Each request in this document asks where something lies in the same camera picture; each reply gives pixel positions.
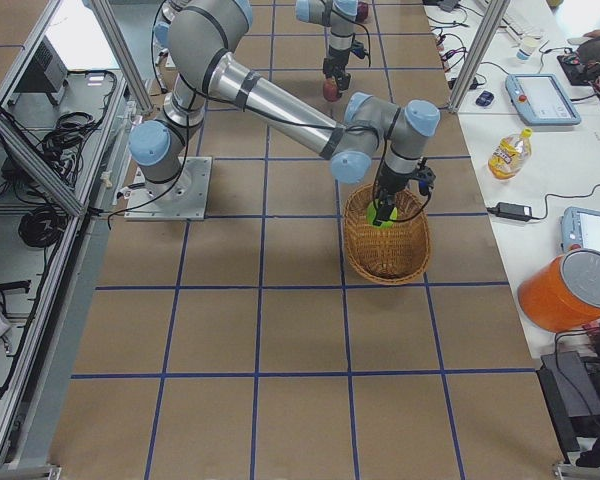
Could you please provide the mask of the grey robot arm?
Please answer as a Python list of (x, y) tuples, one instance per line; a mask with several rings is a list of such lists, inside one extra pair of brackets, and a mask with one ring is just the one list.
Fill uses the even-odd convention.
[(350, 87), (351, 75), (347, 72), (347, 66), (351, 55), (359, 59), (367, 58), (371, 63), (368, 49), (356, 39), (355, 28), (361, 26), (357, 22), (359, 6), (359, 1), (341, 0), (298, 0), (295, 3), (297, 20), (319, 25), (329, 32), (322, 64), (322, 93), (328, 102), (339, 100)]
[(173, 8), (172, 19), (156, 23), (154, 35), (178, 76), (157, 117), (134, 127), (129, 136), (144, 183), (130, 194), (129, 214), (142, 220), (185, 220), (204, 212), (210, 162), (183, 153), (203, 123), (207, 100), (252, 113), (317, 153), (329, 161), (340, 183), (360, 182), (376, 150), (387, 146), (371, 190), (373, 226), (400, 222), (397, 197), (410, 182), (431, 197), (435, 175), (424, 150), (440, 121), (434, 104), (412, 100), (401, 107), (356, 92), (338, 122), (236, 59), (234, 52), (253, 23), (249, 2), (188, 1)]

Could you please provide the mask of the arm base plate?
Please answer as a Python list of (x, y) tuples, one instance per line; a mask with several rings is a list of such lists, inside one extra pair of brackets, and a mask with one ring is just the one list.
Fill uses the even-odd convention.
[(205, 217), (213, 158), (180, 157), (184, 171), (175, 186), (146, 182), (140, 168), (136, 177), (142, 186), (128, 195), (124, 217), (129, 221), (200, 221)]

